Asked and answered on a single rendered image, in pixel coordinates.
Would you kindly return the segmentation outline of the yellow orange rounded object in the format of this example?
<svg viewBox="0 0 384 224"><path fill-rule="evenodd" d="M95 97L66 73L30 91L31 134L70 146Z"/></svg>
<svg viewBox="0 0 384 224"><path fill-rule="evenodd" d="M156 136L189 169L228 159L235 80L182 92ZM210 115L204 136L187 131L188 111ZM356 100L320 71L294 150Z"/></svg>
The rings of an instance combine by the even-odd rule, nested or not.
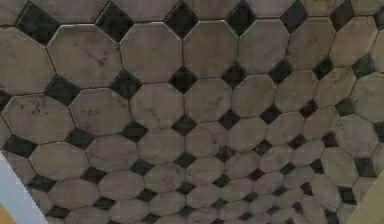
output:
<svg viewBox="0 0 384 224"><path fill-rule="evenodd" d="M16 224L10 213L0 204L0 224Z"/></svg>

